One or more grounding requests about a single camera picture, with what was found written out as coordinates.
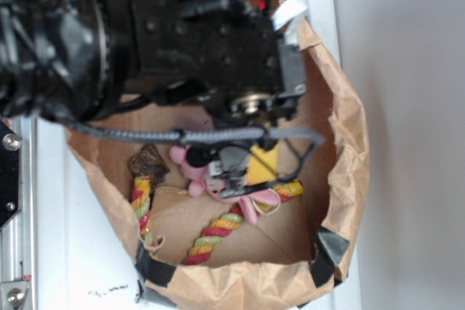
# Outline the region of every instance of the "black tape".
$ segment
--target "black tape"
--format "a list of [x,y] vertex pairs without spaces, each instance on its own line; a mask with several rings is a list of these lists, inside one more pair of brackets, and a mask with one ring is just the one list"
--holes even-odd
[[142,243],[139,244],[136,260],[136,269],[145,280],[149,280],[157,286],[168,287],[176,271],[176,266],[153,259],[144,249]]
[[350,242],[337,233],[321,227],[315,238],[317,258],[310,262],[310,273],[317,287],[326,284],[341,263]]
[[145,281],[139,281],[140,298],[149,301],[151,303],[157,303],[160,305],[168,306],[169,308],[176,308],[176,304],[170,301],[167,297],[161,295],[156,290],[148,288],[145,285]]

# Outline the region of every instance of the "rope toy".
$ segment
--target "rope toy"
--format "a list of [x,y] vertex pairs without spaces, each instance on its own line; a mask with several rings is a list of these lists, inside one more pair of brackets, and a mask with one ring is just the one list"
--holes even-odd
[[147,246],[155,247],[150,221],[150,177],[137,176],[132,191],[132,208],[139,219],[140,236]]
[[[304,188],[300,181],[278,185],[273,188],[282,203],[292,200],[294,197],[302,195]],[[257,215],[270,212],[275,207],[264,203],[256,203]],[[201,236],[195,240],[194,246],[189,250],[188,257],[182,262],[184,265],[199,265],[208,261],[211,253],[220,244],[222,239],[238,229],[245,221],[242,209],[236,205],[219,219],[215,219],[210,226],[202,231]]]

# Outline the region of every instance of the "metal bolt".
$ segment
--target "metal bolt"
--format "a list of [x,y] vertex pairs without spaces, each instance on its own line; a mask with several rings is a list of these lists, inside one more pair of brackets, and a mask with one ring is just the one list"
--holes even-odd
[[7,210],[9,212],[13,212],[16,209],[16,204],[15,203],[7,203]]
[[268,30],[263,30],[262,31],[262,39],[267,40],[270,37],[270,32]]
[[21,138],[16,134],[7,134],[3,137],[3,146],[6,150],[14,152],[21,148]]
[[226,55],[224,56],[222,59],[221,59],[221,62],[224,64],[224,65],[231,65],[233,63],[233,58],[230,56],[230,55]]
[[153,33],[156,28],[157,28],[157,23],[156,23],[155,20],[147,20],[147,21],[145,21],[145,30],[148,33]]
[[259,111],[258,101],[248,101],[243,104],[243,111],[246,115],[253,115]]
[[222,36],[226,36],[228,33],[230,32],[230,29],[227,25],[225,25],[224,23],[222,23],[219,27],[219,33],[222,35]]
[[299,85],[296,85],[296,87],[294,87],[294,91],[296,92],[296,94],[304,94],[305,92],[307,92],[307,87],[304,83],[300,83]]
[[174,30],[176,33],[178,33],[180,36],[184,36],[187,34],[187,26],[185,23],[182,21],[178,21],[176,25],[174,26]]
[[278,61],[276,60],[276,57],[270,56],[268,57],[265,65],[267,66],[268,69],[273,69],[273,68],[276,68],[276,66],[278,65]]
[[23,304],[24,293],[21,290],[15,288],[8,293],[7,300],[13,309],[18,309]]

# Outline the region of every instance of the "screw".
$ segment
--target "screw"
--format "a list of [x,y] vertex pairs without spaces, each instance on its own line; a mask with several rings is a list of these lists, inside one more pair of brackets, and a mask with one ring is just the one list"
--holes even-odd
[[8,293],[7,300],[13,309],[18,309],[23,304],[24,293],[21,290],[15,288]]
[[145,30],[148,33],[153,33],[157,28],[157,22],[155,20],[147,20],[145,21]]
[[262,31],[262,39],[267,40],[270,37],[270,32],[268,30],[263,30]]
[[13,212],[16,209],[15,203],[7,203],[7,211]]
[[16,134],[7,134],[3,138],[3,146],[6,150],[14,152],[21,148],[21,138]]
[[176,33],[178,33],[180,36],[184,36],[187,34],[187,26],[185,23],[182,21],[178,21],[176,25],[174,26],[174,30]]
[[276,60],[276,57],[274,56],[268,57],[267,62],[265,63],[268,69],[276,68],[277,64],[278,64],[278,61]]
[[224,64],[224,65],[231,65],[233,63],[233,58],[230,56],[230,55],[226,55],[224,56],[222,59],[221,59],[221,62]]
[[219,33],[222,35],[222,36],[226,36],[228,33],[230,32],[230,29],[227,25],[225,25],[224,23],[222,23],[219,27]]
[[307,92],[307,87],[304,83],[300,83],[299,85],[296,85],[296,87],[294,87],[294,91],[296,92],[296,94],[304,94],[305,92]]

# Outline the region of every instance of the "yellow block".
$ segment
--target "yellow block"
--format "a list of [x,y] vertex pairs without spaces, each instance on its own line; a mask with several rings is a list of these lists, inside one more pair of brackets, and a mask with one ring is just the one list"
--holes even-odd
[[265,152],[262,148],[256,146],[251,148],[252,154],[263,160],[274,173],[263,166],[254,156],[251,156],[247,172],[247,182],[249,184],[258,184],[276,179],[276,173],[278,172],[278,149],[279,143],[269,152]]

